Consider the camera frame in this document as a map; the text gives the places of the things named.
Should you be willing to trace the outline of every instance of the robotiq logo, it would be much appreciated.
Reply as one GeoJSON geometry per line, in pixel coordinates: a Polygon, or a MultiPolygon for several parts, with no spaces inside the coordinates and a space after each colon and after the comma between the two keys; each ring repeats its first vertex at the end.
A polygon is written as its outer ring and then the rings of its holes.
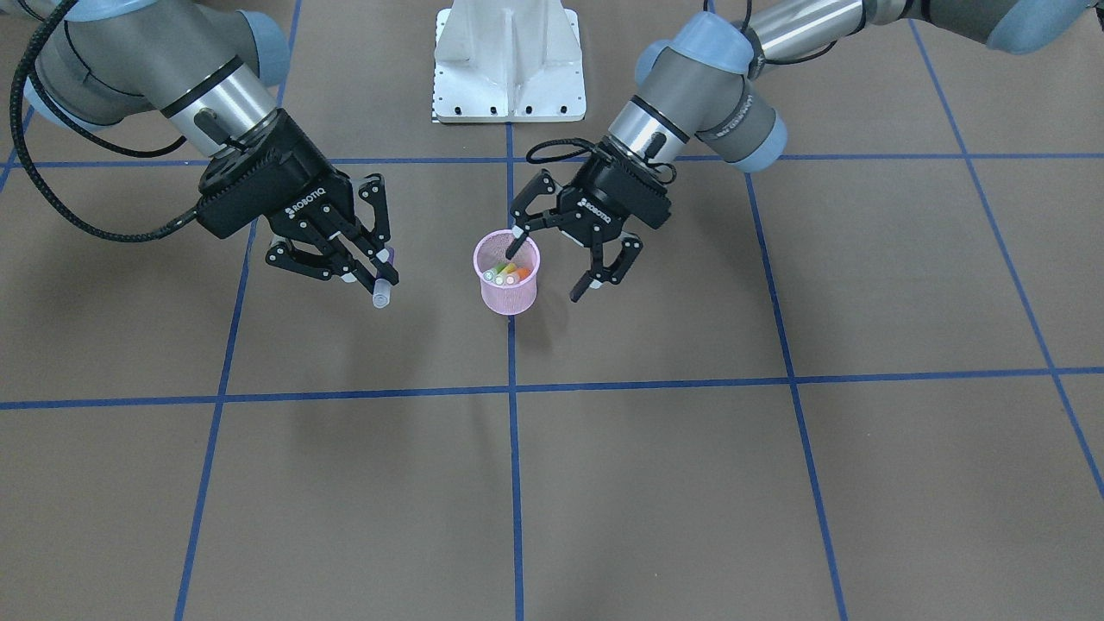
{"type": "Polygon", "coordinates": [[[310,192],[302,198],[299,202],[293,204],[291,207],[284,210],[288,218],[295,218],[295,214],[299,212],[300,209],[307,207],[308,204],[315,202],[315,200],[326,196],[326,188],[318,188],[314,192],[310,192]]]}
{"type": "Polygon", "coordinates": [[[593,213],[593,214],[597,215],[598,218],[601,218],[606,224],[612,224],[613,221],[614,221],[614,219],[609,218],[609,215],[606,214],[606,212],[604,212],[601,209],[594,207],[594,203],[592,203],[591,201],[586,200],[585,198],[578,199],[578,202],[575,203],[575,204],[577,204],[578,207],[585,207],[587,210],[590,210],[591,213],[593,213]]]}

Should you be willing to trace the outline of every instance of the blue joint cap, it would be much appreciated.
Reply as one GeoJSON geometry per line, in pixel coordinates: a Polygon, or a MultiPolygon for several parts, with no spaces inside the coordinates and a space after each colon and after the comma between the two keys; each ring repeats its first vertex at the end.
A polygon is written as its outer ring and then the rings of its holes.
{"type": "Polygon", "coordinates": [[[755,149],[752,155],[740,161],[731,161],[741,172],[758,172],[766,169],[782,157],[782,151],[786,150],[786,141],[789,139],[789,130],[782,120],[782,116],[775,113],[774,127],[767,134],[766,140],[755,149]]]}
{"type": "Polygon", "coordinates": [[[291,48],[276,20],[256,11],[238,11],[253,31],[253,42],[257,46],[257,65],[261,82],[265,86],[276,86],[287,78],[291,71],[291,48]]]}
{"type": "Polygon", "coordinates": [[[656,41],[651,45],[640,53],[640,57],[636,60],[636,85],[644,85],[644,81],[648,78],[651,74],[651,67],[656,66],[656,61],[659,60],[659,54],[664,53],[671,44],[670,39],[664,39],[656,41]]]}
{"type": "MultiPolygon", "coordinates": [[[[150,4],[156,4],[159,0],[81,0],[65,15],[71,22],[95,22],[109,20],[127,13],[132,13],[139,9],[145,9],[150,4]]],[[[53,0],[54,6],[60,4],[60,0],[53,0]]]]}
{"type": "MultiPolygon", "coordinates": [[[[39,96],[38,91],[34,90],[34,85],[31,84],[30,80],[28,80],[26,84],[23,86],[23,98],[26,99],[26,103],[31,104],[31,107],[34,108],[34,112],[36,112],[39,114],[39,116],[45,118],[46,120],[49,120],[50,123],[53,123],[54,125],[57,125],[59,127],[64,127],[64,128],[68,129],[68,125],[65,125],[64,123],[62,123],[62,119],[57,118],[57,115],[55,115],[53,113],[53,110],[51,110],[49,107],[46,107],[46,103],[43,102],[42,97],[39,96]]],[[[77,117],[73,116],[72,114],[70,114],[68,110],[66,110],[64,107],[62,107],[62,105],[59,104],[53,97],[51,97],[50,99],[52,102],[54,102],[54,104],[59,108],[61,108],[62,112],[66,113],[65,116],[70,117],[70,119],[72,119],[74,123],[76,123],[81,127],[84,127],[85,130],[87,130],[87,131],[99,131],[100,129],[106,129],[106,128],[110,127],[110,125],[93,125],[93,124],[88,123],[87,120],[81,120],[79,118],[77,118],[77,117]]]]}
{"type": "Polygon", "coordinates": [[[1029,54],[1061,36],[1078,21],[1089,0],[1020,0],[989,33],[986,46],[1029,54]]]}
{"type": "Polygon", "coordinates": [[[688,59],[740,75],[747,73],[755,57],[755,50],[740,29],[709,12],[690,18],[670,46],[688,59]]]}

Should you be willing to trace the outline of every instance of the white plastic bracket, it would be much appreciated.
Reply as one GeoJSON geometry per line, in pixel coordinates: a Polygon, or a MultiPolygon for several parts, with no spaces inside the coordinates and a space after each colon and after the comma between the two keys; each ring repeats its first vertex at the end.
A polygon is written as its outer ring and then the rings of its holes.
{"type": "Polygon", "coordinates": [[[455,0],[437,13],[433,118],[551,123],[586,114],[578,14],[561,0],[455,0]]]}

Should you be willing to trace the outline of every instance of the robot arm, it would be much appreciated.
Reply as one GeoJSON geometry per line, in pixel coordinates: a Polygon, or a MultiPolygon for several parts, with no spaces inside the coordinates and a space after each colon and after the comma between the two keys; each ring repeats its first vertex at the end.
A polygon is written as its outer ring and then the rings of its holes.
{"type": "MultiPolygon", "coordinates": [[[[40,41],[31,78],[13,86],[13,101],[22,87],[43,116],[89,131],[160,110],[211,158],[201,199],[190,212],[211,233],[225,239],[264,215],[276,234],[266,255],[269,264],[319,280],[337,275],[369,291],[388,288],[378,285],[380,280],[397,284],[384,245],[391,233],[383,178],[373,175],[355,188],[374,211],[375,229],[369,230],[353,209],[353,182],[266,88],[283,82],[289,63],[287,42],[270,18],[223,13],[191,0],[0,0],[3,12],[45,22],[32,48],[44,29],[56,28],[40,41]],[[62,15],[64,22],[57,23],[62,15]],[[368,257],[375,273],[339,235],[368,257]],[[299,250],[295,242],[317,252],[299,250]]],[[[13,138],[21,144],[21,128],[13,127],[13,138]]],[[[24,155],[25,149],[21,160],[29,160],[24,155]]],[[[384,303],[376,298],[376,306],[384,303]]]]}
{"type": "Polygon", "coordinates": [[[567,186],[541,170],[516,197],[516,240],[507,256],[531,232],[556,227],[591,253],[572,302],[588,288],[619,284],[643,248],[623,225],[634,215],[652,229],[667,220],[670,201],[660,178],[673,171],[690,139],[705,143],[743,172],[766,168],[782,155],[787,131],[752,80],[772,66],[802,62],[869,24],[923,19],[990,49],[1022,54],[1057,39],[1092,6],[1091,0],[787,0],[753,15],[743,32],[742,24],[698,13],[673,40],[645,50],[636,70],[639,91],[597,145],[553,140],[530,150],[532,164],[584,151],[591,156],[567,186]],[[562,144],[583,150],[535,157],[540,149],[562,144]],[[528,213],[540,194],[555,194],[555,208],[528,213]],[[606,266],[603,244],[613,240],[620,251],[606,266]]]}

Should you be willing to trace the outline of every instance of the mesh pen holder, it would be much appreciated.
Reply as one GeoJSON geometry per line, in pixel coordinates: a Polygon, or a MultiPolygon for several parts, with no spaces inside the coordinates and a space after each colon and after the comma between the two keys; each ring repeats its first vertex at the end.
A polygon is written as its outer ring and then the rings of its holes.
{"type": "Polygon", "coordinates": [[[532,238],[529,238],[521,244],[513,259],[508,261],[506,249],[510,248],[511,243],[513,243],[512,231],[493,231],[476,244],[476,251],[471,255],[471,264],[479,278],[479,293],[482,294],[484,303],[499,315],[522,313],[537,299],[537,271],[541,266],[541,252],[537,250],[532,238]],[[498,284],[493,280],[488,281],[484,277],[488,270],[493,270],[496,265],[502,263],[513,263],[519,269],[527,269],[529,275],[514,284],[505,282],[498,284]]]}

